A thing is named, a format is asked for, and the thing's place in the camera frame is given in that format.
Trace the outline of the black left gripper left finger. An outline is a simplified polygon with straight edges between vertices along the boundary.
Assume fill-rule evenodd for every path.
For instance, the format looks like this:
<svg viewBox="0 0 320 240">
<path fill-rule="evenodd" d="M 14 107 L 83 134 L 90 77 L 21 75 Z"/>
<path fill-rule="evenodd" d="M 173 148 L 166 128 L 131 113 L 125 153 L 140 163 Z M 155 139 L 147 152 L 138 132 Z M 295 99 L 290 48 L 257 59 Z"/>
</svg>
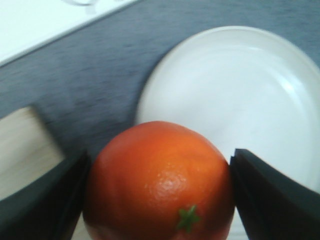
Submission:
<svg viewBox="0 0 320 240">
<path fill-rule="evenodd" d="M 73 155 L 0 202 L 2 240 L 70 240 L 83 209 L 91 160 Z"/>
</svg>

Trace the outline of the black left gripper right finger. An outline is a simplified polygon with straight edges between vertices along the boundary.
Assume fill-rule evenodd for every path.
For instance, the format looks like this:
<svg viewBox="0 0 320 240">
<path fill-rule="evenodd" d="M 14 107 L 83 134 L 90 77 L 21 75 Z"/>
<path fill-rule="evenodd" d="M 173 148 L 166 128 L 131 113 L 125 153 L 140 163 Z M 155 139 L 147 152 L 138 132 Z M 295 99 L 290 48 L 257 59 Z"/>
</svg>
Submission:
<svg viewBox="0 0 320 240">
<path fill-rule="evenodd" d="M 235 205 L 250 240 L 318 240 L 320 195 L 247 149 L 230 159 Z"/>
</svg>

